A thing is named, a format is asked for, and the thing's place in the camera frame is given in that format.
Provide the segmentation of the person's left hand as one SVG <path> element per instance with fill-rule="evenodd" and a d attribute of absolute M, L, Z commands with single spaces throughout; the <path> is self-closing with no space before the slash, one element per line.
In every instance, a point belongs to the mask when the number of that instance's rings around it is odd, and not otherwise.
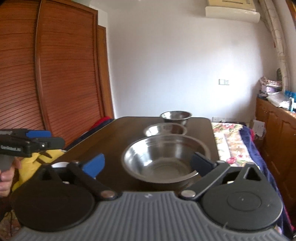
<path fill-rule="evenodd" d="M 7 197 L 11 190 L 15 169 L 21 168 L 21 157 L 15 157 L 10 169 L 1 172 L 0 196 Z"/>

